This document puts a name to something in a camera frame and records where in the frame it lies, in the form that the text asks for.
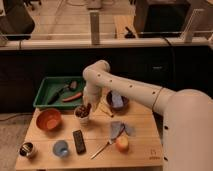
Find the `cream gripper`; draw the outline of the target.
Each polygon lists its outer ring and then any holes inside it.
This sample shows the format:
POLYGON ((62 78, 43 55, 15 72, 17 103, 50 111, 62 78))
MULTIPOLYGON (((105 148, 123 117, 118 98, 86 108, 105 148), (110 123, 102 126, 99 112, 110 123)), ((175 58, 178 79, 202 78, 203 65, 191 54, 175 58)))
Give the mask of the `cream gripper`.
POLYGON ((98 104, 100 102, 101 98, 101 93, 100 92, 95 92, 95 93, 89 93, 87 88, 84 88, 83 90, 83 104, 84 105, 91 105, 91 110, 93 112, 96 111, 98 108, 98 104))

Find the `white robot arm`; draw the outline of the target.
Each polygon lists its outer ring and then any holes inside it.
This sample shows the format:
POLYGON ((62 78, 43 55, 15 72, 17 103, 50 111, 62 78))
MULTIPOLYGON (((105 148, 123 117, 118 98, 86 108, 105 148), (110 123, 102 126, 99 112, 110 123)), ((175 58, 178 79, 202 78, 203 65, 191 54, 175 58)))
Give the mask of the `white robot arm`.
POLYGON ((163 117, 163 171, 213 171, 213 98, 195 89, 168 88, 112 75, 99 60, 83 70, 84 96, 97 107, 108 88, 163 117))

